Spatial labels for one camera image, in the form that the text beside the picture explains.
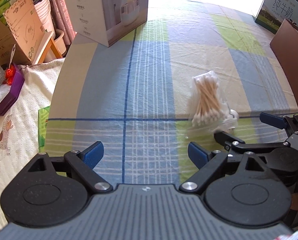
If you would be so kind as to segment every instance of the bed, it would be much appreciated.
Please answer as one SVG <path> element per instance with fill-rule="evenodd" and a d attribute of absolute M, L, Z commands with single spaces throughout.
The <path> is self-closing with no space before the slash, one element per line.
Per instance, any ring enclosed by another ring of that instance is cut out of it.
<path fill-rule="evenodd" d="M 49 106 L 63 59 L 21 66 L 25 82 L 18 100 L 0 117 L 0 195 L 38 152 L 38 110 Z M 0 229 L 6 225 L 0 208 Z"/>
<path fill-rule="evenodd" d="M 235 135 L 274 142 L 285 133 L 259 113 L 298 112 L 269 43 L 251 15 L 196 1 L 148 10 L 148 22 L 109 48 L 77 35 L 53 95 L 45 149 L 51 156 L 102 141 L 95 171 L 110 183 L 174 183 L 196 171 L 190 140 L 221 149 L 212 135 L 186 139 L 193 76 L 217 73 L 241 119 Z"/>

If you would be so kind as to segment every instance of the blue stripe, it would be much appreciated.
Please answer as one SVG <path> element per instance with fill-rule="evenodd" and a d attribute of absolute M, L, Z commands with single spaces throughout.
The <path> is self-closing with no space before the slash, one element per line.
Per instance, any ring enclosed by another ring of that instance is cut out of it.
<path fill-rule="evenodd" d="M 279 116 L 282 115 L 291 115 L 298 114 L 297 113 L 286 113 L 286 114 L 276 114 Z M 251 116 L 242 116 L 240 119 L 246 118 L 259 118 L 259 115 L 251 115 Z M 49 121 L 188 121 L 187 118 L 49 118 Z"/>
<path fill-rule="evenodd" d="M 243 85 L 251 115 L 283 114 L 290 106 L 268 58 L 229 49 Z"/>
<path fill-rule="evenodd" d="M 125 182 L 125 156 L 126 156 L 126 127 L 127 127 L 127 105 L 128 105 L 128 88 L 129 88 L 129 79 L 131 72 L 131 63 L 132 63 L 132 55 L 133 49 L 135 47 L 137 28 L 135 29 L 135 35 L 133 36 L 132 49 L 130 54 L 129 68 L 128 68 L 128 76 L 127 76 L 127 84 L 126 84 L 126 96 L 125 96 L 125 109 L 124 109 L 124 117 L 123 117 L 123 138 L 122 138 L 122 183 Z"/>

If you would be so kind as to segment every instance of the metal screw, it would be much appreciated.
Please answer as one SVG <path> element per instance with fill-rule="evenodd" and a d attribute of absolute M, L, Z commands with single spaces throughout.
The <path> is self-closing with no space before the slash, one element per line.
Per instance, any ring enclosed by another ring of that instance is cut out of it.
<path fill-rule="evenodd" d="M 182 184 L 182 187 L 186 190 L 194 190 L 198 188 L 198 185 L 194 182 L 188 181 Z"/>
<path fill-rule="evenodd" d="M 110 188 L 110 184 L 107 182 L 98 182 L 95 184 L 95 189 L 97 190 L 107 190 Z"/>

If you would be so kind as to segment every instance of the black pivot disk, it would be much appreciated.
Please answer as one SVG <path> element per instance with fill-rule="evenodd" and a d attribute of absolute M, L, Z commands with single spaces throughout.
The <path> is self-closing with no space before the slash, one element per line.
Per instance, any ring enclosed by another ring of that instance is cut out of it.
<path fill-rule="evenodd" d="M 240 226 L 263 227 L 287 214 L 291 195 L 259 157 L 245 154 L 235 174 L 209 185 L 204 200 L 224 220 Z"/>
<path fill-rule="evenodd" d="M 57 175 L 49 157 L 37 155 L 5 188 L 0 204 L 9 222 L 46 227 L 76 216 L 87 200 L 82 184 Z"/>

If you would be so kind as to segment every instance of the spoon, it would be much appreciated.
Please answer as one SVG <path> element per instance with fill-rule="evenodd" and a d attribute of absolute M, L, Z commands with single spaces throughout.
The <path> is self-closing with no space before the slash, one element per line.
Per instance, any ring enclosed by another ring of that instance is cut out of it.
<path fill-rule="evenodd" d="M 9 69 L 10 66 L 11 66 L 11 63 L 12 63 L 12 59 L 13 59 L 14 53 L 15 53 L 15 44 L 13 45 L 13 48 L 12 48 L 12 50 L 11 50 L 11 56 L 10 56 L 10 62 L 9 62 L 9 67 L 8 67 L 8 69 Z"/>

